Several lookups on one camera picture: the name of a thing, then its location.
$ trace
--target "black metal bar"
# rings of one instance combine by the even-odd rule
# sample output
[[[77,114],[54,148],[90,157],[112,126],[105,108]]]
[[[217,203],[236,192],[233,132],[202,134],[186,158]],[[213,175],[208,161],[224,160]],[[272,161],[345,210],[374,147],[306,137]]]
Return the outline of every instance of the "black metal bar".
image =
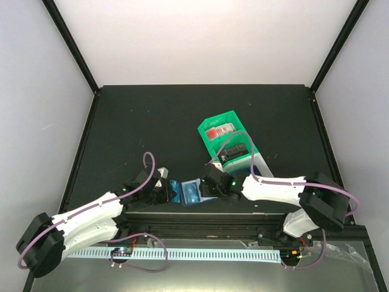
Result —
[[[78,49],[77,44],[75,43],[71,32],[67,28],[67,25],[63,20],[60,11],[57,8],[57,5],[55,5],[54,0],[42,0],[42,2],[46,6],[47,11],[49,12],[55,25],[57,26],[57,29],[60,31],[63,40],[65,40],[67,47],[72,53],[74,60],[77,62],[78,67],[80,67],[81,72],[84,74],[84,77],[88,82],[89,86],[91,87],[93,93],[94,94],[98,93],[99,88],[97,86],[97,83],[94,80],[92,73],[90,72],[80,50]]]
[[[331,171],[332,178],[338,185],[344,187],[344,184],[342,181],[342,176],[340,175],[339,168],[338,168],[338,165],[336,163],[335,155],[334,155],[334,152],[332,150],[331,143],[329,141],[328,133],[327,133],[326,127],[324,125],[323,117],[322,117],[322,114],[320,112],[320,108],[318,107],[316,95],[313,92],[311,92],[310,90],[308,90],[308,98],[309,98],[309,101],[311,102],[312,112],[313,112],[314,117],[315,117],[315,121],[316,121],[317,129],[318,129],[318,132],[320,135],[320,139],[322,140],[324,152],[325,152],[326,157],[327,157],[327,163],[328,163],[329,169]],[[353,215],[350,215],[346,220],[346,223],[350,223],[350,222],[355,222],[355,218]]]
[[[99,98],[100,98],[99,93],[95,94],[95,96],[93,98],[91,109],[89,110],[88,118],[86,119],[84,131],[83,131],[83,134],[81,136],[81,141],[80,141],[80,144],[78,146],[77,153],[75,155],[75,160],[74,160],[74,163],[72,166],[72,170],[71,170],[69,179],[68,179],[67,184],[66,184],[64,195],[62,197],[59,213],[67,212],[66,206],[67,206],[67,204],[69,204],[69,201],[70,201],[70,198],[72,195],[73,186],[74,186],[77,174],[78,174],[78,169],[80,168],[81,160],[82,160],[84,150],[85,150],[86,141],[88,139],[89,132],[92,128],[93,118],[94,118],[95,113],[96,113]]]
[[[381,269],[379,268],[377,257],[374,253],[373,247],[371,245],[365,245],[365,250],[367,253],[368,260],[370,262],[371,269],[373,270],[374,279],[376,280],[378,290],[380,292],[388,292],[388,288],[385,284]]]
[[[345,44],[348,36],[356,25],[359,17],[362,12],[365,10],[365,7],[369,3],[369,0],[357,0],[351,13],[347,17],[345,24],[343,25],[338,37],[335,40],[335,43],[332,45],[331,50],[329,51],[326,60],[324,61],[322,67],[320,68],[314,82],[311,85],[311,91],[316,92],[319,86],[322,84],[324,78],[326,77],[330,67],[338,56],[340,50]]]
[[[31,292],[32,285],[34,283],[34,276],[31,272],[29,272],[29,275],[27,276],[26,283],[24,284],[23,292]]]

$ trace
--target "wire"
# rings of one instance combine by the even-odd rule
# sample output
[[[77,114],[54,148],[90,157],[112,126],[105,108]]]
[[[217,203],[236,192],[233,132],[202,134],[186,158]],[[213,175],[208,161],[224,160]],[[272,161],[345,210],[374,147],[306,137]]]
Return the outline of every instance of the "wire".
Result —
[[[300,237],[300,241],[303,243],[304,246],[306,246],[309,249],[309,251],[312,251],[312,248],[306,244],[304,238]]]
[[[133,241],[133,243],[132,243],[132,245],[131,245],[132,248],[135,247],[136,240],[137,240],[137,237],[134,237],[134,241]]]
[[[251,136],[248,133],[243,132],[243,131],[237,131],[237,132],[233,133],[230,137],[228,137],[228,139],[225,140],[224,143],[221,145],[221,147],[218,150],[218,152],[214,155],[214,157],[212,157],[212,159],[207,164],[210,164],[213,161],[215,161],[216,158],[218,157],[218,155],[220,154],[220,152],[224,149],[224,147],[227,145],[227,143],[231,140],[231,138],[236,136],[236,135],[239,135],[239,134],[243,134],[243,135],[247,136],[247,138],[249,138],[250,145],[251,145],[250,173],[253,176],[253,179],[255,181],[257,181],[259,183],[262,183],[262,184],[272,184],[272,185],[276,185],[276,186],[317,187],[317,188],[320,188],[320,189],[332,190],[334,192],[341,193],[342,195],[344,195],[344,196],[348,197],[349,199],[353,200],[354,203],[355,203],[355,208],[353,210],[351,210],[350,212],[346,213],[346,216],[349,216],[349,215],[355,213],[355,211],[357,211],[360,208],[360,202],[359,202],[359,200],[355,196],[353,196],[352,194],[350,194],[346,190],[342,190],[342,189],[340,189],[338,187],[327,186],[326,184],[317,184],[317,183],[313,183],[313,182],[284,182],[284,181],[266,181],[265,179],[258,179],[258,177],[254,174],[254,155],[255,155],[254,142],[253,142]]]
[[[148,273],[159,273],[159,272],[162,272],[162,271],[166,270],[166,268],[168,267],[168,250],[167,250],[165,244],[162,242],[162,240],[159,239],[158,237],[156,237],[156,236],[153,235],[153,234],[149,234],[149,233],[146,233],[146,232],[144,232],[144,233],[136,233],[136,234],[129,235],[129,236],[127,236],[127,237],[120,238],[120,239],[107,240],[107,241],[105,241],[105,243],[117,243],[117,242],[122,242],[122,241],[124,241],[124,240],[131,239],[131,238],[136,238],[136,237],[138,237],[138,236],[147,236],[147,237],[151,237],[151,238],[157,240],[157,241],[160,243],[160,245],[162,245],[162,248],[164,249],[164,252],[165,252],[165,263],[164,263],[163,267],[161,267],[161,268],[159,268],[159,269],[146,269],[146,268],[141,268],[141,267],[139,267],[139,266],[134,266],[134,265],[127,265],[127,264],[123,264],[123,263],[121,263],[121,264],[115,263],[115,262],[114,262],[114,256],[115,256],[115,254],[113,254],[113,255],[111,256],[111,259],[110,259],[112,265],[117,265],[117,266],[119,266],[119,267],[125,266],[126,268],[137,269],[137,270],[139,270],[139,271],[148,272]]]
[[[24,258],[24,256],[26,256],[26,254],[28,253],[28,251],[34,246],[34,244],[39,240],[41,239],[42,237],[44,237],[47,233],[49,233],[51,230],[53,230],[54,228],[56,228],[58,225],[61,225],[62,223],[65,223],[65,220],[61,220],[51,226],[49,226],[48,228],[46,228],[45,230],[43,230],[41,233],[39,233],[33,240],[31,240],[31,242],[26,246],[26,248],[23,250],[23,252],[21,253],[19,259],[18,259],[18,267],[19,269],[28,269],[29,267],[28,266],[24,266],[22,264],[22,260]]]
[[[136,192],[138,192],[140,189],[142,189],[145,185],[148,184],[148,182],[150,181],[150,179],[151,179],[151,178],[153,177],[153,175],[154,175],[154,171],[155,171],[155,168],[156,168],[156,160],[155,160],[155,158],[154,158],[154,155],[153,155],[151,152],[148,152],[148,151],[145,152],[145,153],[143,154],[143,165],[144,165],[145,168],[147,168],[147,163],[146,163],[146,157],[147,157],[147,156],[150,156],[151,161],[152,161],[152,164],[151,164],[151,171],[150,171],[150,174],[149,174],[149,176],[147,177],[147,179],[143,182],[143,184],[141,184],[141,185],[140,185],[139,187],[137,187],[136,189],[134,189],[134,190],[132,190],[132,191],[130,191],[130,192],[124,194],[124,195],[118,196],[118,197],[116,197],[116,198],[112,198],[112,199],[105,200],[105,201],[102,202],[102,204],[108,204],[108,203],[110,203],[110,202],[117,201],[117,200],[121,200],[121,199],[126,198],[126,197],[128,197],[128,196],[131,196],[131,195],[135,194]],[[74,213],[70,214],[66,220],[61,220],[61,221],[59,221],[59,222],[57,222],[57,223],[55,223],[55,224],[49,226],[48,228],[46,228],[45,230],[43,230],[41,233],[39,233],[39,234],[38,234],[38,235],[37,235],[37,236],[36,236],[36,237],[35,237],[27,246],[26,246],[26,248],[25,248],[25,249],[23,250],[23,252],[20,254],[20,257],[19,257],[19,259],[18,259],[18,267],[19,267],[20,269],[28,269],[28,266],[24,266],[24,265],[22,264],[23,258],[26,256],[26,254],[28,253],[28,251],[34,246],[34,244],[35,244],[39,239],[41,239],[43,236],[45,236],[45,235],[46,235],[47,233],[49,233],[51,230],[55,229],[57,226],[59,226],[59,225],[65,223],[65,222],[67,222],[67,221],[70,220],[70,219],[73,219],[74,217],[76,217],[76,216],[82,214],[83,212],[86,212],[86,211],[88,211],[88,210],[91,210],[91,209],[93,209],[93,208],[95,208],[95,207],[99,207],[99,206],[100,206],[100,205],[99,205],[98,203],[96,203],[96,204],[90,205],[90,206],[88,206],[88,207],[85,207],[85,208],[83,208],[83,209],[81,209],[81,210],[79,210],[79,211],[77,211],[77,212],[74,212]]]
[[[281,264],[286,268],[286,269],[308,269],[312,268],[313,266],[316,266],[318,263],[320,263],[324,259],[324,255],[326,253],[326,245],[327,245],[327,238],[326,238],[326,232],[324,229],[322,229],[323,232],[323,248],[322,248],[322,253],[320,254],[320,257],[313,263],[306,265],[306,266],[288,266],[286,265],[282,260]]]

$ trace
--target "white wall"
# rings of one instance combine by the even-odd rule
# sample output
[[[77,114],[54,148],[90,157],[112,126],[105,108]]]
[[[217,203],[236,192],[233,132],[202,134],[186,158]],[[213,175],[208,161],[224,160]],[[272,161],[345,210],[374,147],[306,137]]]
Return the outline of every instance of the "white wall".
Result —
[[[370,1],[318,91],[346,187],[389,285],[389,2]]]
[[[16,243],[58,212],[91,101],[42,2],[0,1],[1,291],[22,291]]]
[[[310,86],[355,2],[56,0],[100,86]]]

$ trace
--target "black tabletop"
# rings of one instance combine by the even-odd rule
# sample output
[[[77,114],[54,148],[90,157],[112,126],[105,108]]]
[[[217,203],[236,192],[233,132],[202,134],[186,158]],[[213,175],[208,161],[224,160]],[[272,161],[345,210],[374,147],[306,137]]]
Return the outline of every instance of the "black tabletop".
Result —
[[[197,127],[205,118],[230,110],[235,110],[275,177],[314,171],[331,177],[303,85],[104,86],[66,209],[95,200],[136,176],[145,151],[154,154],[157,167],[169,170],[169,178],[197,178],[210,160]],[[191,207],[169,203],[142,212],[284,213],[295,209],[268,201],[231,204],[218,200]]]

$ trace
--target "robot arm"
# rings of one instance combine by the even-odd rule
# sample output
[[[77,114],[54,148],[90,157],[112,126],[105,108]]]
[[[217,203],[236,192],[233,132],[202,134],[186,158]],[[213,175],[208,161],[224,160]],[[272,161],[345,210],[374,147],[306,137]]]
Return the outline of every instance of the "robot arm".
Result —
[[[153,204],[171,200],[173,197],[165,182],[167,174],[167,169],[158,169],[140,192],[121,200],[119,196],[134,190],[145,181],[149,175],[145,170],[142,170],[135,180],[121,184],[115,190],[78,209],[51,218],[46,213],[41,213],[32,220],[16,249],[22,254],[27,245],[43,230],[60,223],[52,232],[40,238],[23,258],[34,277],[43,277],[73,252],[113,239],[123,221],[122,213],[133,201]]]
[[[135,180],[126,182],[99,199],[68,213],[51,218],[46,213],[36,216],[16,246],[20,254],[25,253],[23,260],[33,276],[45,276],[63,259],[79,249],[113,239],[123,220],[121,216],[123,210],[132,202],[158,204],[166,203],[173,198],[172,192],[167,189],[167,170],[159,169],[139,192],[119,200],[119,196],[139,187],[147,177],[148,174],[144,170]],[[343,229],[349,199],[336,192],[299,185],[317,182],[341,188],[321,174],[288,179],[258,176],[257,181],[248,173],[231,176],[210,164],[206,165],[201,178],[206,182],[210,193],[219,197],[238,200],[244,196],[252,201],[270,200],[301,207],[294,213],[286,214],[277,228],[263,227],[259,240],[262,245],[297,247],[301,245],[297,238],[311,230]],[[56,224],[58,224],[56,228],[37,240],[25,252],[26,247],[36,240],[43,230]]]
[[[206,165],[202,179],[209,192],[219,197],[238,200],[244,196],[251,201],[269,200],[301,207],[285,215],[277,230],[263,232],[261,240],[271,246],[293,246],[298,242],[296,238],[317,228],[334,232],[343,230],[349,198],[330,190],[304,186],[304,183],[319,183],[343,189],[322,173],[298,178],[257,176],[257,181],[248,173],[231,176],[210,164]]]

